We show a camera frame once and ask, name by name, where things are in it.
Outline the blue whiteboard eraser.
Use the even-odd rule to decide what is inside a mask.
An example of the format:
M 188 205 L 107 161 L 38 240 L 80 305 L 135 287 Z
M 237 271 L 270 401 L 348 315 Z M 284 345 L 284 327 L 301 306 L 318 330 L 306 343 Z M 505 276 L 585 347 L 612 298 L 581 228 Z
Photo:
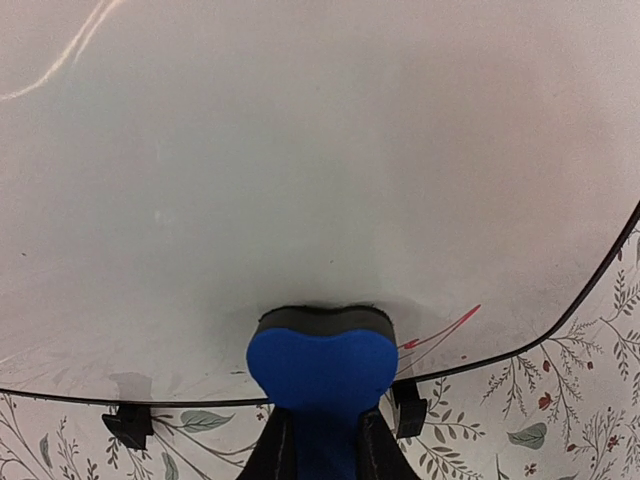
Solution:
M 370 306 L 284 306 L 249 342 L 251 377 L 292 423 L 299 479 L 354 479 L 358 424 L 397 371 L 389 316 Z

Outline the white whiteboard black frame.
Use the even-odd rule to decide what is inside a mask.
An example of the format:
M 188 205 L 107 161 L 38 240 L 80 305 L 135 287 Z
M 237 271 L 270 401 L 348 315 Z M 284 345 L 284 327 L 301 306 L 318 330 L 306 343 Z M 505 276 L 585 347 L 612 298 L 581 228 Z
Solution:
M 635 1 L 5 1 L 1 388 L 261 391 L 289 304 L 399 378 L 540 341 L 639 202 Z

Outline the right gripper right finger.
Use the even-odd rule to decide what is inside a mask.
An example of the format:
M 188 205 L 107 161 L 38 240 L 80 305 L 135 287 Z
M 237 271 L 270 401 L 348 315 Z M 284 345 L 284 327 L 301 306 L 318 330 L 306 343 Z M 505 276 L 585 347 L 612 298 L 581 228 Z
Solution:
M 378 408 L 362 414 L 362 478 L 419 480 Z

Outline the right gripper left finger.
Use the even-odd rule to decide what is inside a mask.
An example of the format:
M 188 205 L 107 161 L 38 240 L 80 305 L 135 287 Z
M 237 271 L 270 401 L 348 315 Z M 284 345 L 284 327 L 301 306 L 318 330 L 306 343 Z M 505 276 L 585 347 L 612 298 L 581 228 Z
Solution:
M 275 407 L 237 480 L 293 480 L 295 441 L 288 410 Z

